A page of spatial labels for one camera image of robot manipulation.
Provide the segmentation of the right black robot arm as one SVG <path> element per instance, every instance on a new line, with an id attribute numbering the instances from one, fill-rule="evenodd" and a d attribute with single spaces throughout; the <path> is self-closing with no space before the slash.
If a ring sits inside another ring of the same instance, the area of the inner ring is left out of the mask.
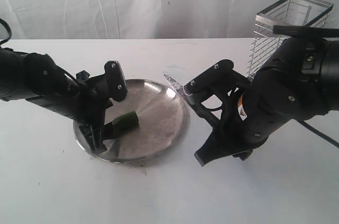
<path id="1" fill-rule="evenodd" d="M 276 25 L 273 32 L 286 39 L 252 79 L 223 59 L 184 86 L 188 105 L 212 127 L 194 154 L 200 165 L 246 160 L 290 120 L 306 124 L 338 110 L 338 30 Z"/>

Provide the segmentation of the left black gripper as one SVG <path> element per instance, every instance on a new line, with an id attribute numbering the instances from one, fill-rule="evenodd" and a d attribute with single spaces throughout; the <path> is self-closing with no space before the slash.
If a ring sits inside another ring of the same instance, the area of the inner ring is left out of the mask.
<path id="1" fill-rule="evenodd" d="M 31 103 L 77 121 L 79 133 L 90 154 L 107 151 L 105 140 L 119 137 L 113 122 L 103 124 L 105 110 L 111 107 L 108 74 L 89 77 L 81 71 L 69 78 L 64 70 L 40 70 L 31 75 Z"/>

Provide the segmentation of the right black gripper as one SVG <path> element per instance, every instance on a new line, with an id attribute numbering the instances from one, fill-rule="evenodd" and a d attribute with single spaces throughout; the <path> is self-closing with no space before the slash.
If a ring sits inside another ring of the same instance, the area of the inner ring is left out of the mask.
<path id="1" fill-rule="evenodd" d="M 264 93 L 254 86 L 232 93 L 227 101 L 214 108 L 202 104 L 211 97 L 209 94 L 185 94 L 185 97 L 196 115 L 214 128 L 194 153 L 202 167 L 227 156 L 246 160 L 254 149 L 289 121 L 287 116 L 275 111 Z M 212 114 L 222 109 L 221 119 Z"/>

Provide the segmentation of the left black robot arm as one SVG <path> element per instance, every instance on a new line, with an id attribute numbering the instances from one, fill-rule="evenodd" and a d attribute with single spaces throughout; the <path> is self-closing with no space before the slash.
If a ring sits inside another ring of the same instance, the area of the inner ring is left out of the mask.
<path id="1" fill-rule="evenodd" d="M 104 124 L 113 101 L 127 96 L 125 78 L 118 61 L 108 61 L 102 75 L 85 70 L 72 76 L 49 55 L 1 49 L 1 100 L 26 100 L 78 123 L 91 152 L 102 153 L 112 138 Z"/>

